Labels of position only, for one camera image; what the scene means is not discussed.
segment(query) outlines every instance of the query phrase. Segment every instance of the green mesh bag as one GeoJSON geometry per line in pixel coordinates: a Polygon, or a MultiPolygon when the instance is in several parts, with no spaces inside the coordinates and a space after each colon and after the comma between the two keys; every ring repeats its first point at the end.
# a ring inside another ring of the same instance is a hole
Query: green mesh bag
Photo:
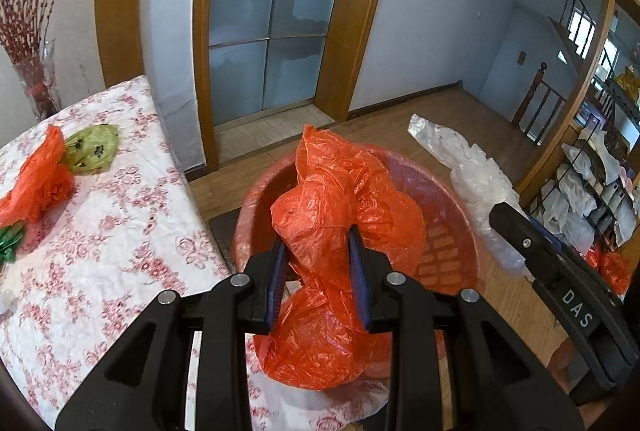
{"type": "Polygon", "coordinates": [[[62,164],[74,175],[101,173],[109,169],[118,149],[118,127],[95,124],[65,140],[62,164]]]}

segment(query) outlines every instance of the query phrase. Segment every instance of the table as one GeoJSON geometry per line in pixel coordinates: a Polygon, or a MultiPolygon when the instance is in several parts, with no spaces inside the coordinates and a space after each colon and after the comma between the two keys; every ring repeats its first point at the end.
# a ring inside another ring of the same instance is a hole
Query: table
{"type": "MultiPolygon", "coordinates": [[[[16,263],[0,270],[0,290],[18,298],[15,309],[0,316],[0,359],[50,427],[160,291],[191,295],[229,275],[175,165],[144,77],[66,108],[2,148],[0,196],[13,187],[48,124],[68,137],[103,122],[120,130],[110,170],[76,177],[73,197],[30,225],[16,263]]],[[[193,429],[197,337],[187,429],[193,429]]],[[[385,385],[366,379],[325,392],[279,384],[260,371],[250,336],[246,352],[254,429],[339,430],[385,403],[385,385]]]]}

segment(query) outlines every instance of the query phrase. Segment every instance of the red plastic bag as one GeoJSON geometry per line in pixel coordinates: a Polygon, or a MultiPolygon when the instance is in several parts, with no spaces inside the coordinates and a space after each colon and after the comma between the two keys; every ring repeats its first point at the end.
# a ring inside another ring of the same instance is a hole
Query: red plastic bag
{"type": "Polygon", "coordinates": [[[74,177],[59,164],[65,153],[65,140],[57,126],[47,126],[44,142],[22,164],[14,188],[0,200],[0,227],[17,221],[31,223],[69,198],[74,191],[74,177]]]}
{"type": "Polygon", "coordinates": [[[618,296],[623,295],[631,285],[631,273],[625,260],[617,252],[607,252],[602,256],[600,275],[618,296]]]}
{"type": "Polygon", "coordinates": [[[600,244],[596,241],[587,252],[584,260],[591,265],[595,270],[600,270],[600,261],[602,260],[602,249],[600,244]]]}
{"type": "Polygon", "coordinates": [[[254,342],[270,378],[321,390],[390,359],[390,336],[369,335],[358,321],[349,228],[357,224],[364,244],[408,275],[415,275],[426,228],[420,207],[396,190],[382,162],[332,132],[305,126],[296,170],[298,186],[276,200],[271,217],[303,287],[283,303],[273,332],[254,342]]]}

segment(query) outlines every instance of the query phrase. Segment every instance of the metal screw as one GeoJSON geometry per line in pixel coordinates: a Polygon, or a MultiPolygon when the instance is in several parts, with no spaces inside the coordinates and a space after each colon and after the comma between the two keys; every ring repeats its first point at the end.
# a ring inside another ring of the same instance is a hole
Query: metal screw
{"type": "Polygon", "coordinates": [[[460,292],[460,297],[462,297],[462,299],[467,303],[475,303],[480,299],[480,295],[478,294],[478,292],[476,292],[472,288],[465,288],[462,292],[460,292]]]}
{"type": "Polygon", "coordinates": [[[158,302],[161,305],[171,305],[175,301],[175,292],[173,290],[163,290],[158,294],[158,302]]]}
{"type": "Polygon", "coordinates": [[[386,275],[386,280],[392,285],[399,286],[406,281],[406,277],[402,272],[389,272],[386,275]]]}
{"type": "Polygon", "coordinates": [[[233,276],[231,276],[231,284],[233,286],[244,286],[247,283],[249,283],[249,281],[251,280],[251,278],[249,278],[249,276],[247,276],[246,274],[234,274],[233,276]]]}

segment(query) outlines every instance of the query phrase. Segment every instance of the vase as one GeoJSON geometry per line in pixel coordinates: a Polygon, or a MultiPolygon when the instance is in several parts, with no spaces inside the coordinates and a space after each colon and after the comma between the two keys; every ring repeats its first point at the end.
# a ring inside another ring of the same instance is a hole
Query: vase
{"type": "Polygon", "coordinates": [[[53,40],[47,41],[37,53],[14,65],[24,95],[38,121],[50,118],[62,109],[56,86],[54,47],[53,40]]]}

